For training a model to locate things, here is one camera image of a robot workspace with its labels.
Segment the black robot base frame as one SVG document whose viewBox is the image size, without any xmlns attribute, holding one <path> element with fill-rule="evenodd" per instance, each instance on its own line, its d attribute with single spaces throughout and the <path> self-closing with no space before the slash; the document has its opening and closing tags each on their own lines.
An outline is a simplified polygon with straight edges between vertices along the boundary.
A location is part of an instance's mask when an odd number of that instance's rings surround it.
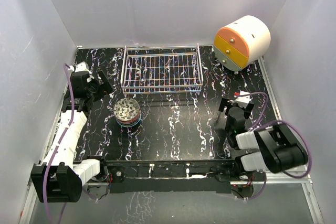
<svg viewBox="0 0 336 224">
<path fill-rule="evenodd" d="M 97 159 L 104 182 L 111 194 L 131 192 L 212 191 L 229 194 L 233 184 L 248 184 L 261 180 L 256 171 L 246 171 L 235 159 L 167 160 L 167 161 L 107 161 Z"/>
</svg>

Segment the white bowl brown diamonds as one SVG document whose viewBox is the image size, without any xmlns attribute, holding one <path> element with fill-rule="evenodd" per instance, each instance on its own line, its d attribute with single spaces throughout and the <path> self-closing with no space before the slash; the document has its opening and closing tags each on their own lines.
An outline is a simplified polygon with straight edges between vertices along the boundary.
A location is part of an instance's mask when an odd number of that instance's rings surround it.
<svg viewBox="0 0 336 224">
<path fill-rule="evenodd" d="M 141 113 L 138 113 L 134 118 L 132 118 L 130 120 L 121 120 L 121 119 L 118 119 L 118 118 L 116 118 L 116 120 L 119 120 L 119 121 L 122 121 L 122 122 L 132 122 L 138 117 L 141 117 Z"/>
</svg>

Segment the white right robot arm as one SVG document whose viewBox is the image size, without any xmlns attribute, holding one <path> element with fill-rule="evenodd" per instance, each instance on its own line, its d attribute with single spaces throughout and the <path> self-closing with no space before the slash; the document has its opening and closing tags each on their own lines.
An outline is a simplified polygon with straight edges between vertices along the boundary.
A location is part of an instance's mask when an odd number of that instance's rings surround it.
<svg viewBox="0 0 336 224">
<path fill-rule="evenodd" d="M 258 152 L 237 158 L 234 174 L 247 180 L 255 170 L 284 173 L 292 178 L 306 177 L 312 168 L 311 154 L 299 131 L 283 120 L 273 120 L 265 125 L 247 129 L 254 105 L 238 95 L 235 100 L 222 98 L 219 112 L 225 112 L 225 134 L 230 147 L 236 150 L 258 149 Z"/>
</svg>

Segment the white wire dish rack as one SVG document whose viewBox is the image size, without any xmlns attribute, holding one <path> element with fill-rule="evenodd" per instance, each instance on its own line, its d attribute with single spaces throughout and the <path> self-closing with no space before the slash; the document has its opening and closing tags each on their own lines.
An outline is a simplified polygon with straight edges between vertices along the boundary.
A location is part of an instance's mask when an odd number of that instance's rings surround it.
<svg viewBox="0 0 336 224">
<path fill-rule="evenodd" d="M 203 82 L 199 44 L 124 47 L 120 85 L 125 95 L 200 93 Z"/>
</svg>

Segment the pink floral bowl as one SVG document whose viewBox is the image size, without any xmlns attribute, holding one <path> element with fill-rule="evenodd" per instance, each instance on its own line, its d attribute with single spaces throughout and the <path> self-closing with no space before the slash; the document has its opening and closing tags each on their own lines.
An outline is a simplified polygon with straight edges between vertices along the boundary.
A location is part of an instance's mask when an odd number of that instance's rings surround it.
<svg viewBox="0 0 336 224">
<path fill-rule="evenodd" d="M 139 116 L 140 106 L 133 98 L 123 98 L 115 103 L 113 113 L 119 121 L 132 121 Z"/>
</svg>

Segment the white bowl red lattice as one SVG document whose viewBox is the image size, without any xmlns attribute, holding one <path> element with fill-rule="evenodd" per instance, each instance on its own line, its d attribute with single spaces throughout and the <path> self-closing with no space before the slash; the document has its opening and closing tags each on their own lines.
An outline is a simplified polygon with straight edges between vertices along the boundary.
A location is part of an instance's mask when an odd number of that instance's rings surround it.
<svg viewBox="0 0 336 224">
<path fill-rule="evenodd" d="M 122 121 L 116 120 L 116 122 L 122 127 L 133 127 L 134 125 L 138 124 L 140 121 L 141 121 L 141 117 L 136 118 L 132 122 L 122 122 Z"/>
</svg>

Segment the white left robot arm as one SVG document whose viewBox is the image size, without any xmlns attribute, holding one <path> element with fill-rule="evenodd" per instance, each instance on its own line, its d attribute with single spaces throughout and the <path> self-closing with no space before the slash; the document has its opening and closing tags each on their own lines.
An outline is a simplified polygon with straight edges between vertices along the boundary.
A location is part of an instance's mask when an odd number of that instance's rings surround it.
<svg viewBox="0 0 336 224">
<path fill-rule="evenodd" d="M 89 156 L 74 164 L 75 150 L 92 105 L 112 93 L 112 85 L 103 71 L 93 76 L 88 70 L 69 75 L 60 114 L 60 124 L 53 144 L 44 158 L 34 165 L 30 177 L 40 202 L 77 202 L 83 186 L 92 178 L 108 177 L 106 162 L 101 156 Z"/>
</svg>

